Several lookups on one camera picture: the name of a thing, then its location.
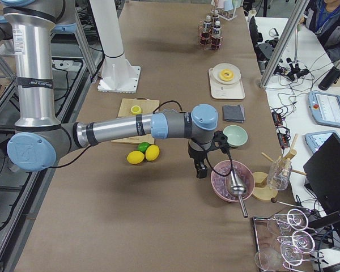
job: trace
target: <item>green bowl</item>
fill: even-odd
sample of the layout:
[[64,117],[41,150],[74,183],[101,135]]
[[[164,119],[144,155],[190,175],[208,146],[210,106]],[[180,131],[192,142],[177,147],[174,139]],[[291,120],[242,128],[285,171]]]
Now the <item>green bowl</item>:
[[227,126],[223,129],[223,133],[228,137],[228,143],[231,147],[240,147],[248,140],[247,132],[240,126]]

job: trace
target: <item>wooden base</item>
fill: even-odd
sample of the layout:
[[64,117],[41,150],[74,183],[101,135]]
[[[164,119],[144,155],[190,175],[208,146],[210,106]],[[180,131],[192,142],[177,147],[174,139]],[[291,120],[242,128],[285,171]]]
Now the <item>wooden base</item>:
[[268,174],[263,172],[253,173],[254,182],[256,187],[254,188],[252,196],[259,201],[271,201],[271,198],[276,197],[278,191],[271,189],[267,184],[264,183]]

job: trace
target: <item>screen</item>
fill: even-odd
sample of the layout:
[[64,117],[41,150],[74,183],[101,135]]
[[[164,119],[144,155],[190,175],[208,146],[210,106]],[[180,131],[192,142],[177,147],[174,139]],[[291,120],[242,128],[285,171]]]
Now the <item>screen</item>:
[[[333,133],[304,165],[307,179],[327,214],[340,211],[340,138]],[[340,237],[340,222],[333,224]]]
[[336,96],[316,94],[321,117],[325,121],[340,123],[340,104]]
[[312,140],[315,143],[315,148],[316,151],[320,146],[324,144],[324,142],[329,139],[329,137],[332,135],[332,133],[325,133],[325,134],[317,134],[317,135],[312,135]]

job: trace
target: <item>white table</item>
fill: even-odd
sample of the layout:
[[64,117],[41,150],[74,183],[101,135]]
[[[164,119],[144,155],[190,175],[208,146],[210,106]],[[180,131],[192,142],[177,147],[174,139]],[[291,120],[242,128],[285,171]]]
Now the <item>white table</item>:
[[[273,39],[274,37],[269,36],[269,31],[272,28],[276,28],[279,35],[281,35],[284,26],[287,23],[286,18],[259,18],[256,17],[256,23],[258,25],[258,31],[263,35],[263,41]],[[316,82],[314,81],[314,85],[312,90],[318,90],[318,84],[324,78],[324,73],[327,72],[331,67],[332,63],[329,57],[325,54],[325,51],[321,44],[318,42],[315,34],[308,30],[306,27],[301,26],[298,35],[298,53],[297,59],[300,61],[300,67],[304,68],[306,65],[307,68],[314,75]],[[289,67],[286,63],[286,58],[291,58],[294,60],[295,55],[295,35],[293,35],[288,43],[287,48],[283,52],[282,59],[283,63],[281,64],[283,67]],[[311,79],[311,75],[305,76],[305,79]],[[269,105],[273,108],[278,108],[282,106],[278,95],[280,93],[292,94],[292,91],[288,86],[282,86],[289,84],[286,78],[283,78],[279,75],[275,75],[271,78],[270,82],[267,85],[266,92],[269,101]],[[330,126],[322,126],[317,124],[312,115],[311,111],[308,107],[307,96],[310,92],[310,88],[312,86],[311,80],[302,80],[299,79],[298,83],[292,84],[297,90],[304,90],[303,92],[295,92],[296,95],[299,95],[296,100],[291,98],[291,101],[297,101],[295,104],[296,111],[291,113],[286,117],[286,123],[284,125],[290,129],[292,139],[295,134],[299,135],[298,140],[295,145],[295,149],[297,150],[297,155],[292,159],[292,167],[293,169],[303,171],[303,165],[308,161],[308,159],[312,156],[310,149],[308,148],[304,135],[306,133],[317,132],[317,131],[325,131],[325,130],[336,130],[340,135],[340,129]],[[330,87],[324,93],[328,94],[336,94],[340,96],[340,87]],[[287,95],[279,95],[283,104],[290,104]],[[290,183],[292,185],[292,192],[294,197],[298,195],[301,201],[310,199],[311,195],[304,187],[305,177],[296,173],[292,173],[290,177]],[[314,201],[306,201],[303,202],[303,206],[313,209]],[[325,263],[321,263],[321,267],[327,267],[332,264],[336,264],[340,262],[340,252],[333,249],[325,249],[322,250],[325,254],[325,260],[328,261],[328,265]]]

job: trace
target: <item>tablet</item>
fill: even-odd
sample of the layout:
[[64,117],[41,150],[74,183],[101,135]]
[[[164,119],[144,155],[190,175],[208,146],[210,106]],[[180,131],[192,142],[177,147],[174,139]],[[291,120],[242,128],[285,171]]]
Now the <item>tablet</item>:
[[337,136],[340,135],[335,130],[328,130],[328,131],[319,131],[314,133],[306,133],[305,134],[305,140],[306,144],[310,148],[312,153],[315,153],[322,144],[329,139],[329,137],[335,133]]
[[318,124],[340,128],[340,96],[311,91],[308,101]]

